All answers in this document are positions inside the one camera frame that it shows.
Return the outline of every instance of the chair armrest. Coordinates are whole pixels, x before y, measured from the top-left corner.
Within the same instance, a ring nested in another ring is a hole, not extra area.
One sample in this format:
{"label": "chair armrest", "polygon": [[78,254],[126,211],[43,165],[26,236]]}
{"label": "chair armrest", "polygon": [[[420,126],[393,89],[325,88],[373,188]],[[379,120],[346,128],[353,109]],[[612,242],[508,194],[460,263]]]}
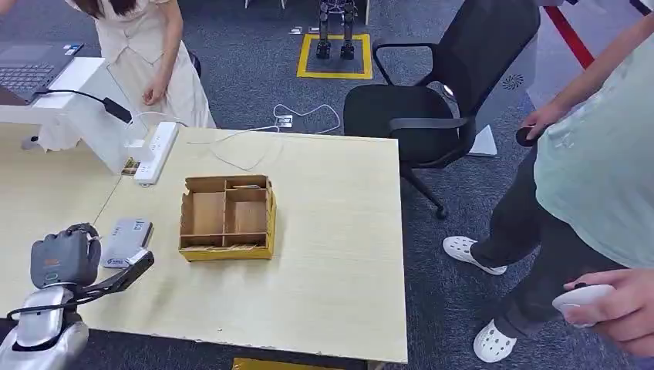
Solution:
{"label": "chair armrest", "polygon": [[379,57],[377,56],[377,51],[384,48],[420,48],[420,47],[430,48],[433,55],[436,52],[436,49],[438,48],[438,44],[434,42],[429,42],[428,40],[425,39],[418,39],[418,38],[377,39],[375,40],[375,42],[373,42],[373,58],[375,59],[375,64],[377,64],[377,68],[379,68],[379,71],[382,73],[382,76],[384,76],[386,83],[388,83],[389,85],[393,85],[393,82],[390,80],[388,73],[382,66],[382,62],[379,60]]}
{"label": "chair armrest", "polygon": [[448,130],[459,129],[470,123],[474,123],[474,117],[464,118],[395,118],[390,121],[390,137],[394,137],[396,131],[417,129],[417,130]]}

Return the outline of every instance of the light wood tabletop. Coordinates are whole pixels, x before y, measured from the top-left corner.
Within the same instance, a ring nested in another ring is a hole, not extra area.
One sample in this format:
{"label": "light wood tabletop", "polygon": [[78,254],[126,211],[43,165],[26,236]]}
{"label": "light wood tabletop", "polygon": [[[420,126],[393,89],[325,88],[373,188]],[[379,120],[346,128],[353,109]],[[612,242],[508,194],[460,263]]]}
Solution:
{"label": "light wood tabletop", "polygon": [[120,177],[83,143],[46,153],[22,150],[38,126],[0,123],[0,315],[22,307],[36,288],[29,277],[32,244],[72,224],[94,222]]}
{"label": "light wood tabletop", "polygon": [[[396,141],[242,133],[189,144],[232,133],[183,128],[156,185],[120,181],[96,226],[106,234],[121,217],[149,219],[155,262],[127,291],[82,306],[85,322],[107,331],[407,362]],[[272,181],[275,256],[187,262],[177,251],[184,179],[243,173]]]}

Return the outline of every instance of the chair wheel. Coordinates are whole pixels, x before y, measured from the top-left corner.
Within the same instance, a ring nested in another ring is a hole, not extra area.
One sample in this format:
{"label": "chair wheel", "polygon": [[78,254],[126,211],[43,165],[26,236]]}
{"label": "chair wheel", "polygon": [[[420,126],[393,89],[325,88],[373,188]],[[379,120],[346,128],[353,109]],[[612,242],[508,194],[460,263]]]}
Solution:
{"label": "chair wheel", "polygon": [[436,218],[439,220],[445,220],[447,218],[447,210],[445,208],[439,208],[436,211]]}

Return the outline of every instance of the black pants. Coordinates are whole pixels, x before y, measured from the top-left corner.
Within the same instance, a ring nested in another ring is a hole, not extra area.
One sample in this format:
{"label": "black pants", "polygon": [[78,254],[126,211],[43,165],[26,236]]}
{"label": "black pants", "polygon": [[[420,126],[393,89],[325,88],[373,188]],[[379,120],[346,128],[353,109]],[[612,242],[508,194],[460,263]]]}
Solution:
{"label": "black pants", "polygon": [[563,284],[589,272],[624,268],[584,243],[567,223],[536,201],[536,148],[523,160],[516,178],[495,207],[490,237],[470,249],[482,265],[499,267],[518,262],[539,244],[541,250],[529,275],[503,298],[495,325],[511,338],[532,335],[560,314],[551,302],[564,293]]}

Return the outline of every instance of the robotic hand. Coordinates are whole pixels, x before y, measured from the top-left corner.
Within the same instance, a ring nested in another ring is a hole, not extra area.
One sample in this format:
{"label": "robotic hand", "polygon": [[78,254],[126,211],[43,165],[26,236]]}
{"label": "robotic hand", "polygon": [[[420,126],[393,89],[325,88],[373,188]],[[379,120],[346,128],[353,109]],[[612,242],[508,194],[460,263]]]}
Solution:
{"label": "robotic hand", "polygon": [[91,285],[97,278],[100,242],[90,224],[69,227],[32,245],[30,275],[38,288],[22,308],[18,325],[0,345],[0,370],[62,370],[79,356],[89,329],[77,306],[124,291],[154,263],[141,250],[120,273]]}

